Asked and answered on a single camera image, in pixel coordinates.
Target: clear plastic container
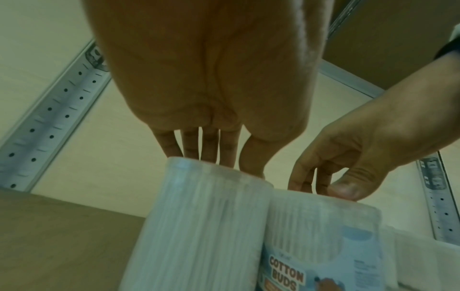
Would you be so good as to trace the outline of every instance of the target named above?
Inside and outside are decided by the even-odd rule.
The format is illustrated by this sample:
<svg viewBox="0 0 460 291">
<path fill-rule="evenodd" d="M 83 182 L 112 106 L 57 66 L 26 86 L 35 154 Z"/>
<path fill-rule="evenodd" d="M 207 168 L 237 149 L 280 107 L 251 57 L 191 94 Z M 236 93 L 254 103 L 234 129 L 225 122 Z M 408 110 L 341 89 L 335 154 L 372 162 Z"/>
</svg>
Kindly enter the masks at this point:
<svg viewBox="0 0 460 291">
<path fill-rule="evenodd" d="M 218 165 L 170 158 L 122 291 L 253 291 L 272 185 Z"/>
<path fill-rule="evenodd" d="M 274 190 L 258 290 L 385 290 L 374 207 Z"/>
</svg>

